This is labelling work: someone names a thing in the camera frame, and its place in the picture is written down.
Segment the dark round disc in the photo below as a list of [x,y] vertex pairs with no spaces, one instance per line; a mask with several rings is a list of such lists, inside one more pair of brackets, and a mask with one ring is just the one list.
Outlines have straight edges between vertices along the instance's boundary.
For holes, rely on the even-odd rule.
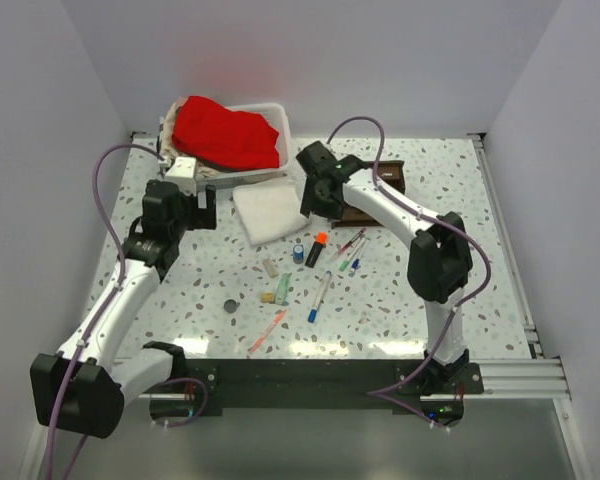
[[234,299],[228,299],[223,304],[223,309],[227,314],[234,314],[237,312],[240,304]]

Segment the beige cloth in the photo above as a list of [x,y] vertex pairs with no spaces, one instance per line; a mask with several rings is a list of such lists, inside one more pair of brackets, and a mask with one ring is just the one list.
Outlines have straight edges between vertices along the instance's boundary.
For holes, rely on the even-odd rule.
[[180,111],[187,100],[187,97],[178,97],[171,105],[166,115],[161,118],[157,146],[158,154],[160,156],[160,159],[158,160],[160,171],[165,173],[174,165],[175,160],[178,157],[192,157],[197,162],[197,178],[207,179],[217,177],[221,174],[217,168],[212,167],[209,162],[198,159],[191,151],[182,146],[176,139],[176,123],[179,118]]

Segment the brown wooden desk organizer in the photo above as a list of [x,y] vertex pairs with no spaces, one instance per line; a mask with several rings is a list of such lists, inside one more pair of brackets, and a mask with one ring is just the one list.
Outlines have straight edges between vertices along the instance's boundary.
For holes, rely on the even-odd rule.
[[[403,161],[381,162],[377,168],[380,184],[393,189],[401,195],[406,192]],[[373,163],[355,173],[343,186],[344,206],[339,219],[331,221],[332,228],[383,227],[375,214],[389,205],[389,201],[378,191],[373,183]]]

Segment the green capped white marker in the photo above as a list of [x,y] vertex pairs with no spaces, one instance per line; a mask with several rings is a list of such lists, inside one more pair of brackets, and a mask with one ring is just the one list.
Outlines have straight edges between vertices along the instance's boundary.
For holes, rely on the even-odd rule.
[[340,272],[344,272],[350,267],[350,265],[353,263],[353,261],[357,258],[358,251],[364,244],[365,240],[366,240],[366,236],[362,235],[360,237],[360,239],[357,241],[357,243],[351,247],[351,250],[347,254],[345,260],[342,262],[342,264],[339,267]]

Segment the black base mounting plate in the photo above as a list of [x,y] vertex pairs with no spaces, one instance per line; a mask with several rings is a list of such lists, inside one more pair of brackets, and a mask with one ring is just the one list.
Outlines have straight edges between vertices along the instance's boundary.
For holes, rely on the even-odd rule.
[[187,362],[191,377],[208,391],[203,401],[197,385],[157,385],[144,398],[152,419],[184,420],[202,406],[206,416],[226,409],[338,409],[363,410],[397,405],[370,396],[370,391],[399,384],[390,394],[430,419],[459,420],[466,394],[485,391],[476,363],[444,368],[429,363],[412,380],[407,377],[418,360],[274,360],[196,359]]

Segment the green transparent clip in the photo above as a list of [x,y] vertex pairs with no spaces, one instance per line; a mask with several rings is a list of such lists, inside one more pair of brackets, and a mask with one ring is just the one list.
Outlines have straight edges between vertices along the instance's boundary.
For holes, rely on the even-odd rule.
[[276,305],[285,305],[288,290],[291,282],[291,273],[285,273],[281,275],[280,282],[275,292],[274,303]]

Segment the folded white towel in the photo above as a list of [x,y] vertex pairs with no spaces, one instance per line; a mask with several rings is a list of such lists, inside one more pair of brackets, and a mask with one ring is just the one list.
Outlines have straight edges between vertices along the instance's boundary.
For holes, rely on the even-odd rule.
[[252,246],[279,240],[309,224],[300,213],[296,185],[288,178],[238,186],[233,200]]

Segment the black orange highlighter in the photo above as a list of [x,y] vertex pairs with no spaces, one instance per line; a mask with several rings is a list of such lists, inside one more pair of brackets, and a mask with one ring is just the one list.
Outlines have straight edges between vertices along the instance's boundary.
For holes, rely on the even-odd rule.
[[328,234],[325,232],[319,232],[316,235],[314,243],[311,246],[309,254],[307,255],[306,260],[305,260],[306,267],[313,268],[315,266],[319,256],[321,255],[321,252],[323,251],[323,249],[326,246],[327,240],[328,240]]

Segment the blue cylindrical stamp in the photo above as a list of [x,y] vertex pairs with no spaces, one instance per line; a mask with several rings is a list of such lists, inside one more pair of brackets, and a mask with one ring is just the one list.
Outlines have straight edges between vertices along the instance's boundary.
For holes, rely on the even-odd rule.
[[297,265],[304,263],[305,250],[301,244],[296,244],[292,249],[292,259]]

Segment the beige eraser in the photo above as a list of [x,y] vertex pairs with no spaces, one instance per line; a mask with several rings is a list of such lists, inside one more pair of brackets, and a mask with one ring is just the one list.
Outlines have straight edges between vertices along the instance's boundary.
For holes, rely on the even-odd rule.
[[266,258],[263,260],[263,266],[270,278],[275,278],[279,275],[279,271],[276,265],[270,258]]

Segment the blue capped white marker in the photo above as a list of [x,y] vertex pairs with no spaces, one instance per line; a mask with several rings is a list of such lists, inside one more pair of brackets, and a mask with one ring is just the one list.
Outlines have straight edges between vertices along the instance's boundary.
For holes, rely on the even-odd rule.
[[308,315],[308,322],[313,324],[316,321],[320,306],[324,300],[324,297],[326,295],[326,292],[329,288],[329,285],[331,283],[331,279],[332,279],[332,272],[331,271],[326,271],[325,275],[323,276],[323,278],[320,281],[320,285],[319,288],[317,290],[316,293],[316,297],[313,301],[313,304],[310,308],[310,312]]

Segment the blue capped thin pen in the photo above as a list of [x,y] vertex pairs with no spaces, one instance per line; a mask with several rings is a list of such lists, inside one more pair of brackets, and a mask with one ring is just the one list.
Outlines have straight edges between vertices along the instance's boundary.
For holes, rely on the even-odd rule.
[[364,255],[364,253],[366,252],[366,249],[368,248],[368,244],[370,243],[370,239],[369,238],[365,238],[360,247],[358,248],[356,254],[354,255],[354,260],[350,265],[350,269],[349,269],[349,275],[350,276],[354,276],[360,266],[361,263],[361,259]]

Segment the orange pink pen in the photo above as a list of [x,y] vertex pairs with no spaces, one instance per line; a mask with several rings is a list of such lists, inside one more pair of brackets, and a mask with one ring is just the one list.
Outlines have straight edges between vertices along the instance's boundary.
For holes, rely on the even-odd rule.
[[286,309],[279,312],[279,314],[275,317],[275,319],[267,326],[265,331],[259,336],[259,338],[255,341],[255,343],[247,350],[248,357],[251,357],[259,349],[259,347],[264,343],[264,341],[267,339],[267,337],[272,333],[272,331],[276,328],[276,326],[284,318],[284,316],[286,315],[286,312],[287,312]]

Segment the red clear pen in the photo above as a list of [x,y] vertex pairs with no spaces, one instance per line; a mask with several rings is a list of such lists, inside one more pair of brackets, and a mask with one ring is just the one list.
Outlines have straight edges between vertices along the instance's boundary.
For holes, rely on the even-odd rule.
[[359,240],[361,240],[362,237],[365,235],[366,231],[367,231],[366,228],[360,229],[349,241],[347,241],[344,245],[342,245],[341,247],[339,247],[337,249],[337,251],[331,256],[331,261],[334,261],[337,258],[339,258],[345,251],[347,251],[349,248],[351,248],[353,245],[355,245]]

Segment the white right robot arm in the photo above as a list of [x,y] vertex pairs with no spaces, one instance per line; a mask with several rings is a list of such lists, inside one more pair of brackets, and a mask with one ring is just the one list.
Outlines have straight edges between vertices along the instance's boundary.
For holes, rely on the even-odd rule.
[[354,155],[338,159],[320,141],[296,155],[306,175],[300,213],[340,220],[354,207],[394,234],[408,249],[407,280],[424,302],[429,344],[424,360],[398,383],[375,390],[387,395],[425,378],[439,393],[461,380],[468,364],[462,329],[462,303],[473,268],[463,220],[454,212],[440,216],[408,199],[378,175],[379,166]]

